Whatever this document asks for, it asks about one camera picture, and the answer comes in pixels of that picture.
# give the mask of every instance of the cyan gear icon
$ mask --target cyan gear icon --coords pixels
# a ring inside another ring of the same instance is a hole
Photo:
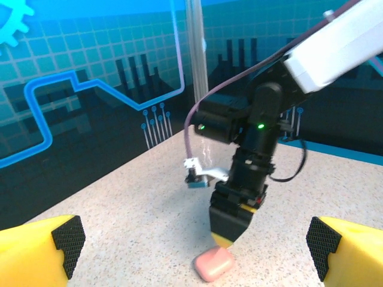
[[[28,32],[29,27],[23,23],[24,15],[33,16],[35,12],[26,5],[26,0],[0,0],[1,5],[11,9],[11,14],[4,26],[0,28],[0,44],[7,43],[11,47],[16,47],[18,42],[13,37],[14,33],[16,31]]]

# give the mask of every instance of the granite table surface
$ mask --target granite table surface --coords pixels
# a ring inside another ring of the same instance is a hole
[[[227,169],[236,148],[193,132],[191,145],[204,167]],[[274,177],[291,176],[301,155],[278,145]],[[32,220],[81,216],[86,242],[69,287],[323,286],[305,241],[313,216],[383,229],[383,166],[309,151],[294,180],[268,180],[264,205],[230,248],[235,266],[205,283],[192,262],[214,246],[208,214],[214,184],[188,189],[185,157],[181,132]]]

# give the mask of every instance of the pink eraser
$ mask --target pink eraser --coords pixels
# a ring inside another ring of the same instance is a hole
[[[212,282],[233,267],[234,257],[226,248],[217,246],[199,255],[194,265],[203,280]]]

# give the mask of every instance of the white connector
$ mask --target white connector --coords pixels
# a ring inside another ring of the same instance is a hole
[[[226,182],[229,179],[229,171],[220,167],[213,167],[210,169],[203,169],[197,157],[188,158],[184,160],[184,167],[187,170],[194,169],[196,176],[209,176],[218,179],[219,181]]]

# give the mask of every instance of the black cable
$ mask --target black cable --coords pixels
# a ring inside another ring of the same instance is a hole
[[[301,139],[301,138],[288,138],[288,139],[284,139],[283,141],[284,142],[291,142],[291,141],[295,141],[295,140],[299,140],[301,145],[302,145],[302,151],[303,151],[303,156],[302,156],[302,160],[300,161],[300,165],[296,171],[296,173],[289,177],[289,178],[285,178],[285,179],[278,179],[278,178],[273,178],[271,175],[269,175],[269,177],[271,178],[271,180],[273,181],[276,181],[276,182],[288,182],[288,181],[291,181],[293,180],[303,169],[305,163],[306,163],[306,159],[307,159],[307,146],[306,146],[306,142]]]

